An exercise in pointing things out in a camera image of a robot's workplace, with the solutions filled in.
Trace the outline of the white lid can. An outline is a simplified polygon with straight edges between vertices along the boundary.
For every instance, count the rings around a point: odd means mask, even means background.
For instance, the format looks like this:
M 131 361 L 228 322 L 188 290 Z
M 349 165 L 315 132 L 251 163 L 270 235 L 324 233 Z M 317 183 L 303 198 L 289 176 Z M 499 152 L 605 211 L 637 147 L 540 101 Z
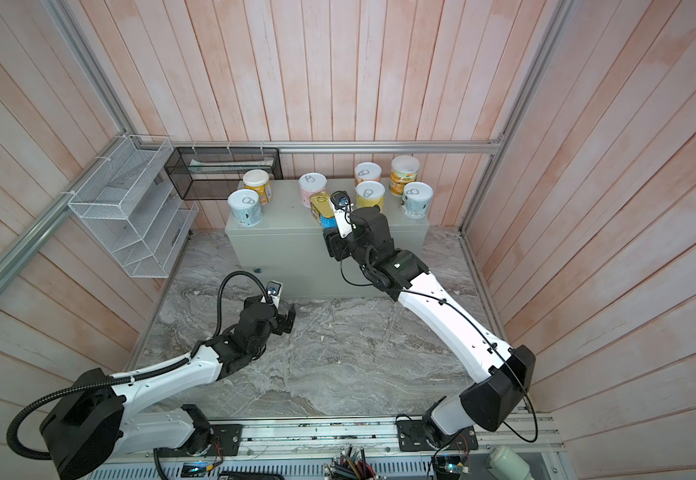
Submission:
M 263 218 L 259 195 L 254 190 L 242 188 L 234 191 L 228 197 L 228 204 L 239 227 L 253 227 Z
M 382 167 L 374 162 L 362 162 L 354 168 L 354 181 L 358 185 L 366 181 L 380 182 Z
M 358 208 L 377 206 L 383 209 L 386 189 L 379 181 L 367 180 L 355 186 L 356 205 Z
M 411 182 L 404 187 L 401 209 L 405 216 L 422 219 L 428 215 L 434 196 L 433 188 L 424 182 Z
M 303 174 L 298 179 L 301 203 L 309 208 L 311 205 L 310 197 L 314 194 L 324 192 L 327 186 L 327 178 L 318 172 Z

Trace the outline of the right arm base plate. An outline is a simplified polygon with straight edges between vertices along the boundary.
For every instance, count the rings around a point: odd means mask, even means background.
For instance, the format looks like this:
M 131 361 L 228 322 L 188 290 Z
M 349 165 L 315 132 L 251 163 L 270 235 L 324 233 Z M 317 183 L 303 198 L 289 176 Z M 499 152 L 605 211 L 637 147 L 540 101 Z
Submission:
M 462 450 L 466 453 L 479 449 L 474 427 L 461 429 L 458 433 L 445 435 L 437 429 L 431 419 L 435 407 L 445 400 L 436 401 L 419 419 L 407 414 L 398 414 L 394 418 L 398 446 L 402 452 Z

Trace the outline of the yellow label can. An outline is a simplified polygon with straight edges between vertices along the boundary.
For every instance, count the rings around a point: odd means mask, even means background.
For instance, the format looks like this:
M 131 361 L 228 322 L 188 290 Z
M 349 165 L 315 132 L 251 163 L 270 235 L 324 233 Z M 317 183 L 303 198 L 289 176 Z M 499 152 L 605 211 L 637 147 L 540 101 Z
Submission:
M 261 205 L 266 205 L 272 200 L 270 174 L 267 171 L 263 169 L 249 170 L 243 175 L 242 181 L 247 189 L 258 194 Z

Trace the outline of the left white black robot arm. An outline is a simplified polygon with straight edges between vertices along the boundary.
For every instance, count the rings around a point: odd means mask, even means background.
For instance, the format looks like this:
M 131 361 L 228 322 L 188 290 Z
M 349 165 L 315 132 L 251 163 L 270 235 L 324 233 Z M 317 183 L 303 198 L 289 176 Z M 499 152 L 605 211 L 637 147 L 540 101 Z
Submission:
M 168 412 L 151 406 L 193 387 L 222 380 L 259 359 L 270 336 L 291 332 L 295 309 L 279 312 L 250 297 L 239 321 L 175 359 L 116 375 L 84 373 L 40 426 L 50 459 L 62 479 L 79 479 L 111 456 L 170 449 L 203 454 L 215 432 L 194 404 Z

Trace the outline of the orange green label can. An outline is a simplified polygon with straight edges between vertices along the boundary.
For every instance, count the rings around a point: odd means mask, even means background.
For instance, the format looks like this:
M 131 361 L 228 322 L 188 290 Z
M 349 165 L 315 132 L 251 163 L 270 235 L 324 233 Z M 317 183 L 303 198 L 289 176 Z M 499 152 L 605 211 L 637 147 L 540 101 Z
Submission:
M 390 191 L 394 196 L 400 197 L 404 187 L 417 180 L 420 170 L 420 161 L 411 155 L 396 156 L 391 161 Z

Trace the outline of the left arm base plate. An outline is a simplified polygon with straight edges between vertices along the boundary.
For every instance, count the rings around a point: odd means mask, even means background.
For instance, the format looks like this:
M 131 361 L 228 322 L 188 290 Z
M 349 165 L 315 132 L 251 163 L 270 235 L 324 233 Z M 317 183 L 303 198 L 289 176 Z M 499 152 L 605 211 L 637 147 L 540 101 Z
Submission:
M 242 440 L 242 424 L 210 424 L 200 426 L 180 447 L 185 454 L 236 456 Z

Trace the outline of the gold rectangular sardine tin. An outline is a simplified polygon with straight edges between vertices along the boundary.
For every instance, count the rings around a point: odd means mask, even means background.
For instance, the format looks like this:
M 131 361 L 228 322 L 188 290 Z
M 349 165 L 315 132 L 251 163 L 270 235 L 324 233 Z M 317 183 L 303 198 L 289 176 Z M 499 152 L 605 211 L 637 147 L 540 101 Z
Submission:
M 317 192 L 309 198 L 311 213 L 322 229 L 336 228 L 333 205 L 327 192 Z

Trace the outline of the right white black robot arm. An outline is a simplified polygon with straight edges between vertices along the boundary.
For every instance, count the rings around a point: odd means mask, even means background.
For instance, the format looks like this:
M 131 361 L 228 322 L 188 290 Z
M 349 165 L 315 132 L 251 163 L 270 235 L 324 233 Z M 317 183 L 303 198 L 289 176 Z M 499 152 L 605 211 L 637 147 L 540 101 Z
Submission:
M 531 404 L 531 350 L 512 347 L 482 326 L 416 254 L 396 247 L 378 207 L 347 205 L 333 211 L 337 226 L 324 231 L 330 256 L 355 260 L 372 286 L 423 320 L 473 380 L 460 394 L 444 398 L 424 414 L 424 428 L 434 442 L 473 425 L 494 432 L 521 401 Z

